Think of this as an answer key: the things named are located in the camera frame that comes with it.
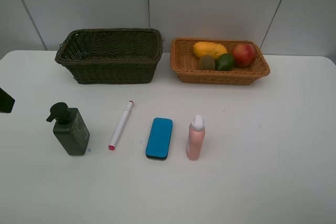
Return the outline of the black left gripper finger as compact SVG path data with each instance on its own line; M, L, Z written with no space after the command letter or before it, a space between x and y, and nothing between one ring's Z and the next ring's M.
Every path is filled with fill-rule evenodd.
M0 113L11 113L15 104L15 99L0 88Z

